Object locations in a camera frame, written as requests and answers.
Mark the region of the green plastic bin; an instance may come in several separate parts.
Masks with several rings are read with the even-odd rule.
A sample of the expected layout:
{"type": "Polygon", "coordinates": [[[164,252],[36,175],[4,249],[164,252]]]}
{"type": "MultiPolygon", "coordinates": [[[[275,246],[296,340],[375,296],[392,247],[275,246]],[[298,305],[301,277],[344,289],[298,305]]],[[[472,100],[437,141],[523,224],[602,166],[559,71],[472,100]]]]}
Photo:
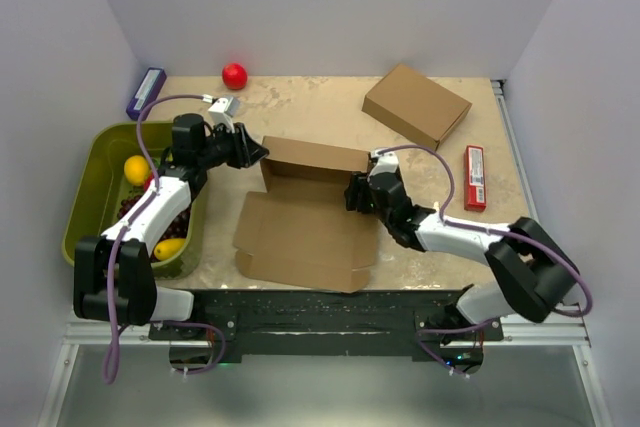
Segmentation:
{"type": "MultiPolygon", "coordinates": [[[[62,255],[69,265],[74,264],[76,243],[115,224],[121,202],[142,192],[124,176],[125,161],[139,153],[133,122],[114,124],[94,138],[62,240],[62,255]]],[[[191,205],[183,248],[174,257],[152,264],[156,279],[181,279],[199,265],[208,199],[209,186],[204,185],[191,205]]]]}

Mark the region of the closed brown cardboard box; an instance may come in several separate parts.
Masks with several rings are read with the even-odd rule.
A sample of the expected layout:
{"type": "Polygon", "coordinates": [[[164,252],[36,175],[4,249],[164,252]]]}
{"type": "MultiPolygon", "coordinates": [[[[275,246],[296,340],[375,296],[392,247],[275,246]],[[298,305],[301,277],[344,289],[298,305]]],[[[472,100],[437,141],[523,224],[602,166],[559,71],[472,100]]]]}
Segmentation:
{"type": "Polygon", "coordinates": [[[362,111],[414,144],[437,151],[472,103],[404,64],[364,96],[362,111]]]}

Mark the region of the red rectangular box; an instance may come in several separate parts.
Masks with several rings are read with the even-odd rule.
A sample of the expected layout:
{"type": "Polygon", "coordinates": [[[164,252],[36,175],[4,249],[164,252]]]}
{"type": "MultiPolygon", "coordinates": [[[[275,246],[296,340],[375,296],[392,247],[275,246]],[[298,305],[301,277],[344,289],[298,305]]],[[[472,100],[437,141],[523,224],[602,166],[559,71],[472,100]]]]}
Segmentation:
{"type": "Polygon", "coordinates": [[[487,207],[484,149],[467,145],[464,167],[464,208],[467,211],[484,212],[487,207]]]}

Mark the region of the purple grape bunch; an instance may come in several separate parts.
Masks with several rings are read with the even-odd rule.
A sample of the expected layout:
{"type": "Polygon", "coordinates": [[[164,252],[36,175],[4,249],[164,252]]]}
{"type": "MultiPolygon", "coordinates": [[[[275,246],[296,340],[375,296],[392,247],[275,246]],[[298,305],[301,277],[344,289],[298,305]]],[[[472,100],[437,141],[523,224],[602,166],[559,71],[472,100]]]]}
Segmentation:
{"type": "MultiPolygon", "coordinates": [[[[116,219],[122,219],[142,198],[141,194],[125,198],[120,202],[120,207],[116,213],[116,219]]],[[[168,239],[185,239],[189,229],[191,218],[191,208],[188,207],[181,211],[164,230],[160,237],[160,241],[168,239]]]]}

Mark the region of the brown cardboard box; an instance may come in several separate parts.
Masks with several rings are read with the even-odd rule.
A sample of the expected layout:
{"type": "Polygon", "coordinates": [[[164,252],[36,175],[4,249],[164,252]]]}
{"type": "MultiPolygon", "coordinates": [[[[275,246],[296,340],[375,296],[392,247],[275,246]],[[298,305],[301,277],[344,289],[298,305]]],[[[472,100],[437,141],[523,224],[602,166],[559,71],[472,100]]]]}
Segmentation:
{"type": "Polygon", "coordinates": [[[344,192],[368,164],[365,151],[267,136],[262,192],[246,194],[234,234],[248,278],[352,293],[378,259],[379,222],[349,211],[344,192]]]}
{"type": "Polygon", "coordinates": [[[472,103],[404,64],[364,96],[362,111],[414,144],[437,151],[472,103]]]}

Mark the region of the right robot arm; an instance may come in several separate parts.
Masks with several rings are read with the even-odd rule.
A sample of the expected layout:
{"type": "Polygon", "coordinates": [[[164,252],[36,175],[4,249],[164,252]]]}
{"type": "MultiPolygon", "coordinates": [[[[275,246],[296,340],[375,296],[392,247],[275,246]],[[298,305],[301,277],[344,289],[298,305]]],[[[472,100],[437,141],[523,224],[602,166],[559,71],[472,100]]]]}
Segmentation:
{"type": "Polygon", "coordinates": [[[481,324],[513,313],[541,323],[578,284],[579,272],[531,218],[512,224],[465,223],[412,202],[399,173],[354,172],[346,209],[371,214],[400,246],[489,267],[494,280],[463,289],[429,324],[469,339],[481,324]]]}

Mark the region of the aluminium frame rail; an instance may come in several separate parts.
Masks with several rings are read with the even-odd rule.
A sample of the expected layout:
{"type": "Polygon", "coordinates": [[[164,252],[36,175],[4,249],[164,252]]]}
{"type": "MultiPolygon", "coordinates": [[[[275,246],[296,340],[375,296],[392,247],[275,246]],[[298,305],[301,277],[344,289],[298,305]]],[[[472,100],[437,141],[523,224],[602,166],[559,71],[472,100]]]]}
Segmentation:
{"type": "MultiPolygon", "coordinates": [[[[537,209],[516,140],[515,131],[509,117],[508,106],[504,95],[504,81],[492,80],[491,85],[529,214],[537,220],[537,209]]],[[[570,347],[594,425],[613,425],[611,414],[604,398],[604,391],[593,363],[590,337],[583,318],[569,319],[552,315],[544,324],[533,324],[519,319],[516,316],[510,316],[506,318],[506,327],[507,337],[504,341],[506,345],[570,347]]]]}

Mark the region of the red apple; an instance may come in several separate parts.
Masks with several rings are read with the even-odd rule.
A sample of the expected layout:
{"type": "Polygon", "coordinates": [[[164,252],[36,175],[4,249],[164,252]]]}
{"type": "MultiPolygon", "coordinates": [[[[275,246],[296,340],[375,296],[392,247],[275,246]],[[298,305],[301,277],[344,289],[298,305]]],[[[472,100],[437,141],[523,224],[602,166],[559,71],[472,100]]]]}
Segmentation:
{"type": "Polygon", "coordinates": [[[224,85],[230,90],[242,90],[248,82],[248,73],[239,63],[225,65],[221,72],[224,85]]]}

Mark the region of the purple rectangular box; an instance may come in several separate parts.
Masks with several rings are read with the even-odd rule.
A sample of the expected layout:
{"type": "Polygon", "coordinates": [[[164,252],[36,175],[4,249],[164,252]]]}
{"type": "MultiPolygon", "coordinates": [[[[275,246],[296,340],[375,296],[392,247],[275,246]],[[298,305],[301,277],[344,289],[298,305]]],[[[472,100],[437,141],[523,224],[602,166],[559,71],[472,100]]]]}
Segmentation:
{"type": "Polygon", "coordinates": [[[149,67],[147,69],[126,107],[126,115],[130,120],[136,121],[143,108],[157,99],[166,78],[166,72],[162,68],[149,67]]]}

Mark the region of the yellow lemon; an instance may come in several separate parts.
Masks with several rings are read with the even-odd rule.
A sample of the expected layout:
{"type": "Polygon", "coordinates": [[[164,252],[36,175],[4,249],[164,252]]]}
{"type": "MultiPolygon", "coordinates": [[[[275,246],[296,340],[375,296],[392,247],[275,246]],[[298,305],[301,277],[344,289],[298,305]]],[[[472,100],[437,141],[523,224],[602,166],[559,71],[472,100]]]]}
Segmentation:
{"type": "Polygon", "coordinates": [[[129,184],[140,187],[148,179],[151,168],[144,156],[134,155],[125,161],[123,172],[129,184]]]}

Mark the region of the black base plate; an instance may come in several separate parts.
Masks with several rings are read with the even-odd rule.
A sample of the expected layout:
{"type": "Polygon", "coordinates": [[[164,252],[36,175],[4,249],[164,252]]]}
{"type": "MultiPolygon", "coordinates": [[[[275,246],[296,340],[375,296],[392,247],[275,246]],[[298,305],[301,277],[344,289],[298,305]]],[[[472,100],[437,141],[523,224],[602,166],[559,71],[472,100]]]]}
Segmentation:
{"type": "Polygon", "coordinates": [[[427,346],[456,366],[483,360],[481,345],[503,339],[502,325],[480,332],[436,335],[435,323],[457,290],[373,290],[353,294],[314,290],[198,290],[187,326],[153,327],[153,341],[168,341],[173,360],[193,359],[212,325],[226,339],[215,350],[223,361],[249,355],[390,356],[426,361],[427,346]]]}

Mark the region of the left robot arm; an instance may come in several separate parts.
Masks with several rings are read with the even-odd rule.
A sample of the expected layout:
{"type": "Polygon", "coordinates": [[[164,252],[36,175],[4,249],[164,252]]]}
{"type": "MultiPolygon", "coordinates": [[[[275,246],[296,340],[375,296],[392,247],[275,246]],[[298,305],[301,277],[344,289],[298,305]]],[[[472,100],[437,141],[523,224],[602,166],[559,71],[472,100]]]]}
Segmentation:
{"type": "Polygon", "coordinates": [[[200,337],[207,315],[188,291],[161,288],[151,255],[171,222],[198,197],[209,170],[249,168],[269,151],[242,123],[208,125],[199,114],[174,119],[172,159],[163,161],[148,190],[116,224],[75,247],[73,309],[84,319],[120,325],[172,321],[185,339],[200,337]]]}

